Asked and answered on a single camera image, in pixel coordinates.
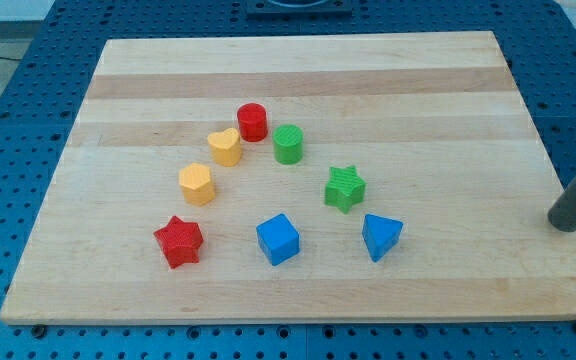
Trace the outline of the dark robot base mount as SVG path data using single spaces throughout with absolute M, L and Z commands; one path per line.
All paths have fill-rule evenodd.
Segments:
M 252 17 L 350 15 L 352 0 L 245 0 L 246 15 Z

